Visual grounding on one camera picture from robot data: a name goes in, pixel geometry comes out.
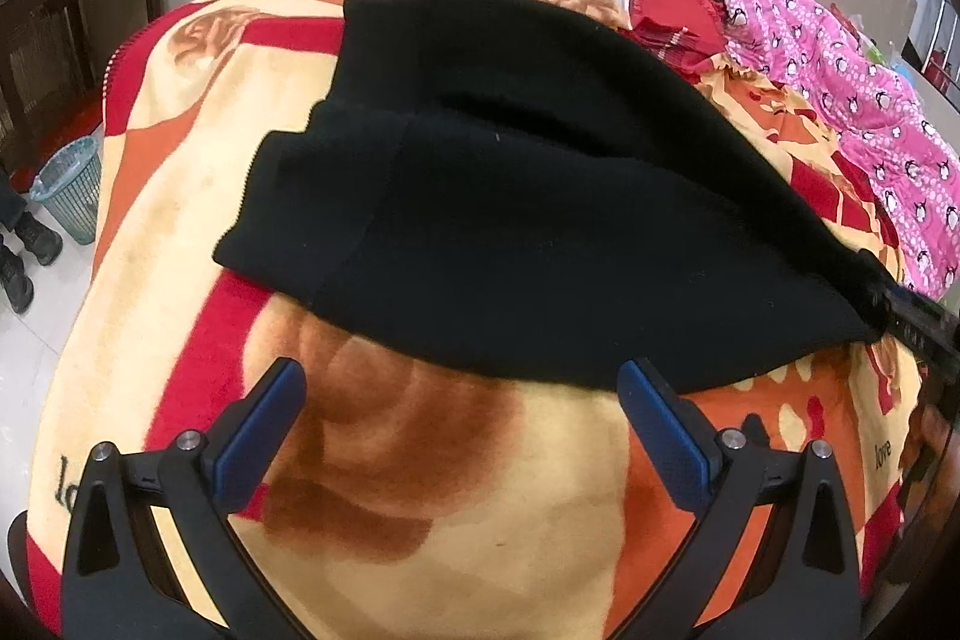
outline fleece blanket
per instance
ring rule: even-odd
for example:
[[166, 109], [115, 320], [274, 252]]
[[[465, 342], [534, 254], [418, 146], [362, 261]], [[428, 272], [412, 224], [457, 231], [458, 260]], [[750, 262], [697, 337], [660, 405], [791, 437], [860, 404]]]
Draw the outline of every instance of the fleece blanket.
[[[613, 394], [426, 365], [211, 260], [257, 145], [301, 130], [328, 90], [342, 2], [199, 0], [112, 62], [94, 276], [32, 469], [30, 574], [51, 629], [89, 449], [162, 448], [208, 427], [277, 356], [304, 365], [306, 409], [230, 520], [318, 637], [601, 640], [688, 531]], [[869, 189], [800, 95], [723, 56], [691, 79], [843, 242], [901, 273]], [[887, 338], [691, 398], [717, 427], [758, 413], [774, 447], [832, 442], [866, 585], [899, 523], [896, 463], [918, 387], [912, 357]], [[191, 605], [216, 621], [169, 515], [155, 517]], [[731, 604], [764, 520], [752, 519], [705, 620]]]

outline black sweater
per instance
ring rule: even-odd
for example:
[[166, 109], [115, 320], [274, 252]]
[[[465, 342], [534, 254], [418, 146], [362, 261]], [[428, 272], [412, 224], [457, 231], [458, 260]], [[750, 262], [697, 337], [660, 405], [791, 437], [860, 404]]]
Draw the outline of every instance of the black sweater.
[[693, 87], [527, 0], [347, 0], [328, 97], [214, 253], [352, 333], [498, 377], [680, 392], [878, 336], [872, 268]]

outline red pillow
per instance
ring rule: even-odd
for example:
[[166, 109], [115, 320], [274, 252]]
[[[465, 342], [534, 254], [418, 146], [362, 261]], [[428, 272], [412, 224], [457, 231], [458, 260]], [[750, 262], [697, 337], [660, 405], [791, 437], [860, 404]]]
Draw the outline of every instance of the red pillow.
[[727, 48], [714, 0], [630, 0], [630, 38], [675, 70], [690, 71]]

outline shoe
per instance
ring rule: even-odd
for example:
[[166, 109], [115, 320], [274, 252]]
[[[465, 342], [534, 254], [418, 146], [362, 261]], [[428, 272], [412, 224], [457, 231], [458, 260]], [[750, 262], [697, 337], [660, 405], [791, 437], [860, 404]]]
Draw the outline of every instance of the shoe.
[[7, 292], [10, 306], [21, 316], [34, 301], [34, 283], [23, 272], [23, 259], [13, 255], [6, 245], [0, 247], [0, 281]]
[[37, 256], [40, 266], [50, 266], [64, 249], [64, 238], [52, 228], [43, 225], [27, 210], [24, 210], [23, 217], [14, 226], [13, 233], [20, 237], [23, 247]]

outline wastebasket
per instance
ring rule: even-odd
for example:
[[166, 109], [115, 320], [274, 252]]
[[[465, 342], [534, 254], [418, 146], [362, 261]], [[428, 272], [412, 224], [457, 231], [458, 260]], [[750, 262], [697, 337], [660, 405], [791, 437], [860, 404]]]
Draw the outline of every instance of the wastebasket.
[[82, 137], [56, 151], [30, 187], [30, 198], [46, 207], [79, 244], [93, 242], [100, 200], [97, 140]]

